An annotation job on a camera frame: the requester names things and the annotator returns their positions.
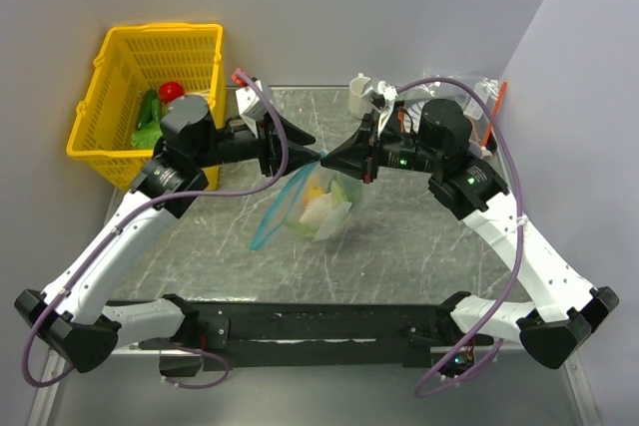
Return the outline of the yellow orange toy mango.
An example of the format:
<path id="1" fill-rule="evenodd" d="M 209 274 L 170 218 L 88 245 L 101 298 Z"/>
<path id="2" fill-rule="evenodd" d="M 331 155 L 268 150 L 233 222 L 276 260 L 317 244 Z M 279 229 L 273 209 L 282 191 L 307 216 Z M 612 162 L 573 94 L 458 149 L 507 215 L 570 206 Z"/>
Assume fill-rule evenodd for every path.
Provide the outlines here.
<path id="1" fill-rule="evenodd" d="M 307 204 L 313 199 L 326 194 L 326 189 L 322 185 L 320 178 L 310 178 L 306 184 L 306 190 L 304 195 L 304 202 Z"/>

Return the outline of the white toy cauliflower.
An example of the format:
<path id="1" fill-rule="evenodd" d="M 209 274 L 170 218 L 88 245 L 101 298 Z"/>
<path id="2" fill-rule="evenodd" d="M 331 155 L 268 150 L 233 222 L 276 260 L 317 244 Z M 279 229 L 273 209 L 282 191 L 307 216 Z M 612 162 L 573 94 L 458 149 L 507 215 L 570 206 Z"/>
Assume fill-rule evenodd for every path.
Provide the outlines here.
<path id="1" fill-rule="evenodd" d="M 304 202 L 306 184 L 302 187 L 301 201 L 296 202 L 285 225 L 294 233 L 313 242 L 334 236 L 346 223 L 354 202 L 346 193 L 343 183 L 337 178 L 320 179 L 326 194 L 309 203 Z"/>

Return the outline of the clear bag with blue zipper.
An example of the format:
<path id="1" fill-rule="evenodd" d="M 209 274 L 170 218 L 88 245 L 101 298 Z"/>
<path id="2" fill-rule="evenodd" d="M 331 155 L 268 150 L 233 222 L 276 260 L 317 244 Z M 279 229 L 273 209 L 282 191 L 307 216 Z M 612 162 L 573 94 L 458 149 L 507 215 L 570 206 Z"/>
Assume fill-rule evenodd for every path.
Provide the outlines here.
<path id="1" fill-rule="evenodd" d="M 266 210 L 249 250 L 278 241 L 321 242 L 338 236 L 359 220 L 373 197 L 372 189 L 343 173 L 309 164 L 284 184 Z"/>

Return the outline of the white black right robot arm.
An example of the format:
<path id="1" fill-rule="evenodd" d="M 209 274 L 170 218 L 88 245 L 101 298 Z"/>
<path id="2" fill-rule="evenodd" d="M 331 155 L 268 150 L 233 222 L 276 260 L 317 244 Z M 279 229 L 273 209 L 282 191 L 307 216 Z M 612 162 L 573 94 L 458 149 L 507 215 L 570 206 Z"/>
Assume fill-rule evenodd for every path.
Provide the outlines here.
<path id="1" fill-rule="evenodd" d="M 414 119 L 393 110 L 386 123 L 365 115 L 321 165 L 366 184 L 382 168 L 426 173 L 428 189 L 514 272 L 526 302 L 499 303 L 459 292 L 439 307 L 438 336 L 459 344 L 471 332 L 521 344 L 557 369 L 618 306 L 608 286 L 578 274 L 517 206 L 514 189 L 470 147 L 471 122 L 452 100 L 429 100 Z"/>

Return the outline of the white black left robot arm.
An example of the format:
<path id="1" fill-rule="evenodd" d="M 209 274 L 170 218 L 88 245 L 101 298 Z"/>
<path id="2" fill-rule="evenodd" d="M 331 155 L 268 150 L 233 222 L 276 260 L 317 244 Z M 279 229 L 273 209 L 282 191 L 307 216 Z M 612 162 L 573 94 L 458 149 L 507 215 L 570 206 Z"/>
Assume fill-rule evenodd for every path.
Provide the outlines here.
<path id="1" fill-rule="evenodd" d="M 111 220 L 56 280 L 41 291 L 24 290 L 14 303 L 31 327 L 28 338 L 44 341 L 79 373 L 132 343 L 160 339 L 179 348 L 199 343 L 199 312 L 178 295 L 123 307 L 107 302 L 147 248 L 207 193 L 206 168 L 256 160 L 276 182 L 320 157 L 310 148 L 312 134 L 263 101 L 251 101 L 238 126 L 219 128 L 207 101 L 186 95 L 170 104 L 160 128 L 152 157 Z"/>

